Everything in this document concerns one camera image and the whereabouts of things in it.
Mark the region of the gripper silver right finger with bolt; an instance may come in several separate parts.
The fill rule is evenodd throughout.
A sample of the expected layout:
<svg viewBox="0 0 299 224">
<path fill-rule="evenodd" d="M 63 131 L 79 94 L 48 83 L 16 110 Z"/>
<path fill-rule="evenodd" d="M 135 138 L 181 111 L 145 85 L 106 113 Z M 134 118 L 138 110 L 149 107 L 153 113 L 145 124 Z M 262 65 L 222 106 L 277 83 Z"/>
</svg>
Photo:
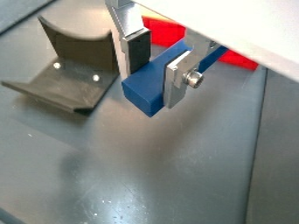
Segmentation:
<svg viewBox="0 0 299 224">
<path fill-rule="evenodd" d="M 199 71 L 202 60 L 214 53 L 221 44 L 193 29 L 185 33 L 183 43 L 191 48 L 166 66 L 163 104 L 171 109 L 186 95 L 187 87 L 198 88 L 203 82 Z"/>
</svg>

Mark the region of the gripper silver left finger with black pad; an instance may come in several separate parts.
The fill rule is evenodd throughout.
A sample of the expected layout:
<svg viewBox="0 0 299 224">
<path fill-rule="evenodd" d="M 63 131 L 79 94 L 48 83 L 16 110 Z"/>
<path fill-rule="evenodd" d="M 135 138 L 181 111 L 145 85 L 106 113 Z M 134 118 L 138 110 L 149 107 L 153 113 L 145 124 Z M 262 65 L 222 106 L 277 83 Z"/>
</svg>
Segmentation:
<svg viewBox="0 0 299 224">
<path fill-rule="evenodd" d="M 151 58 L 151 30 L 146 28 L 142 12 L 132 0 L 106 0 L 126 55 L 127 75 L 135 73 Z"/>
</svg>

